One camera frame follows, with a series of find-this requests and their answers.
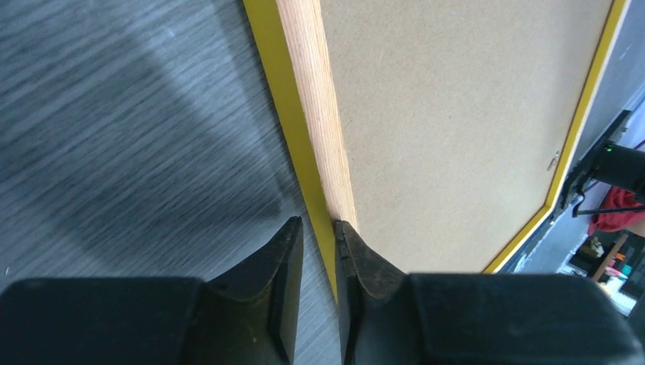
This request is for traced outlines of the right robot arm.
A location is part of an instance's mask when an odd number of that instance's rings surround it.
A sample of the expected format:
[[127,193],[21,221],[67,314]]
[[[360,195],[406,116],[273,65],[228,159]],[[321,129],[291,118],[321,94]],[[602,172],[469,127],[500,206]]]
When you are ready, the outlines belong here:
[[593,161],[592,178],[635,194],[644,194],[644,152],[607,144]]

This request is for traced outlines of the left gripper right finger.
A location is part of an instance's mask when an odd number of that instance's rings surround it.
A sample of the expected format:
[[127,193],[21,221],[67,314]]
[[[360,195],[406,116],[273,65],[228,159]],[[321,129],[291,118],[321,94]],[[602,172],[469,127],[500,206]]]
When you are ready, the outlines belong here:
[[429,364],[420,295],[429,275],[406,274],[336,221],[335,271],[344,364]]

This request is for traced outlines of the yellow wooden picture frame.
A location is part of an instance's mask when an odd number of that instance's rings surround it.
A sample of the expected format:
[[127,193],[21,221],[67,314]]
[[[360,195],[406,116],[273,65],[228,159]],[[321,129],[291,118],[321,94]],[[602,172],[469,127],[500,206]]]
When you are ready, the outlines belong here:
[[[244,4],[278,118],[331,284],[336,284],[332,225],[349,222],[360,234],[348,156],[323,24],[324,1],[247,1]],[[545,204],[481,272],[501,270],[554,210],[567,169],[613,52],[628,1],[610,1],[599,45],[565,139]]]

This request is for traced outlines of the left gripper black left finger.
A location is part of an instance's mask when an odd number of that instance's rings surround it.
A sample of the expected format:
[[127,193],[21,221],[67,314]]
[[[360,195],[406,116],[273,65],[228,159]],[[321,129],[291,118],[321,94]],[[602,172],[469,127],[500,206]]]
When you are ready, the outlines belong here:
[[183,364],[292,364],[303,271],[303,220],[201,284]]

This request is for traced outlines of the brown backing board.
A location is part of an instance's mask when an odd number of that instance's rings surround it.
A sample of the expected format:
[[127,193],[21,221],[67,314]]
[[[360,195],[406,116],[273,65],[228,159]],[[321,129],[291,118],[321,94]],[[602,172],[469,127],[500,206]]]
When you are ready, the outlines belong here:
[[481,271],[542,208],[610,1],[324,1],[364,241]]

